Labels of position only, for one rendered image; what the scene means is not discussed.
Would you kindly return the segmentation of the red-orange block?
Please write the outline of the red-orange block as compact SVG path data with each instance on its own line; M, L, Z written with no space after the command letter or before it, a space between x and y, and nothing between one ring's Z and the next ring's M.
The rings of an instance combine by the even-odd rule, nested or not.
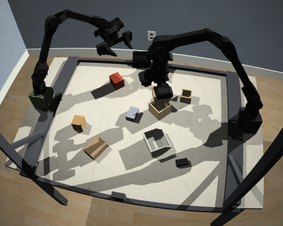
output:
M110 75L109 79L110 79L110 83L115 88L115 90L118 90L125 86L124 79L120 76L118 72Z

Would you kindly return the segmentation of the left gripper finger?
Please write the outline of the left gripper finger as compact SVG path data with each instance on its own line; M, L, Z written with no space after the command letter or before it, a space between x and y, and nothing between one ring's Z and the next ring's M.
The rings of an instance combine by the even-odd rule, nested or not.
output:
M103 55L111 55L117 57L117 54L108 46L108 44L102 47Z
M130 34L125 36L125 45L132 49L131 43L130 43Z

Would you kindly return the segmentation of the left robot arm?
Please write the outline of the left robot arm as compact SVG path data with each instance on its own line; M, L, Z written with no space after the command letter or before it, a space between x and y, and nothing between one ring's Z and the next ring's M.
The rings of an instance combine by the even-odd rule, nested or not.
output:
M39 60L35 66L34 73L31 76L33 81L34 96L46 93L46 83L44 79L46 78L49 69L49 66L47 65L47 56L52 36L57 30L58 25L63 23L68 18L90 23L99 28L98 30L94 31L95 37L102 37L106 32L104 36L108 42L111 37L115 35L118 36L118 31L124 27L123 22L118 17L108 22L106 19L100 16L86 15L76 11L71 11L69 9L65 9L64 11L48 16L45 20L45 35Z

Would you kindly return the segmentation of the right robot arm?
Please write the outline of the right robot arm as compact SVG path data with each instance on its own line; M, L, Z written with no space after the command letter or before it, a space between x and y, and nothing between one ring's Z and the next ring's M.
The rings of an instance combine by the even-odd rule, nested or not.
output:
M132 68L148 68L151 65L151 60L153 61L151 69L144 70L138 74L141 85L148 87L153 81L157 83L153 68L156 71L165 71L168 68L168 61L173 61L173 54L169 53L170 51L179 46L203 41L209 41L219 48L232 63L244 85L241 88L247 100L244 115L256 120L259 110L263 107L257 89L249 80L230 38L222 36L209 28L178 35L158 35L153 39L153 43L148 48L148 51L133 51Z

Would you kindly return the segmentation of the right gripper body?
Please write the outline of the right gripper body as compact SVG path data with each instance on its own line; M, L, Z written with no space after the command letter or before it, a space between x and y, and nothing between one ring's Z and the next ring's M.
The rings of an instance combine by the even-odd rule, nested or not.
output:
M154 72L154 75L156 75L157 85L159 86L155 89L157 99L162 100L162 99L172 98L173 97L172 88L168 85L168 83L166 83L166 81L169 81L168 68L165 71L156 71L153 68L153 72Z

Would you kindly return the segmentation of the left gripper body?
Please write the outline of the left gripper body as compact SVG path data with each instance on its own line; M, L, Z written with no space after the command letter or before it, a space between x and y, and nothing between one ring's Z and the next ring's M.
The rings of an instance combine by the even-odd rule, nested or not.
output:
M108 44L109 45L109 47L111 47L111 46L113 46L113 45L116 45L116 44L118 44L118 43L120 43L121 41L124 41L125 42L125 36L126 35L128 35L128 34L130 34L130 41L132 40L132 32L131 31L126 31L126 32L124 32L124 33L122 33L122 37L120 37L120 38L118 38L118 36L113 36L113 37L111 37L110 38L110 40L109 40L109 42L106 40L106 38L105 38L105 35L106 34L106 32L103 34L103 36L102 36L102 38L104 39L104 42L102 42L102 43L100 43L100 44L98 44L97 46L96 46L96 49L97 49L97 53L98 53L98 55L102 55L103 54L103 50L102 50L102 47L104 46L104 45L106 45L106 44ZM106 43L107 42L107 43ZM106 43L106 44L105 44Z

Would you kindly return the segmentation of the tan cardboard cube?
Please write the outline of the tan cardboard cube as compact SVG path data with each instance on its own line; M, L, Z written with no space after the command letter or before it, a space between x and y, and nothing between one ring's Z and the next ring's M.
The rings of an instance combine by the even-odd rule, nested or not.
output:
M84 116L74 115L71 123L74 130L84 131L86 120Z

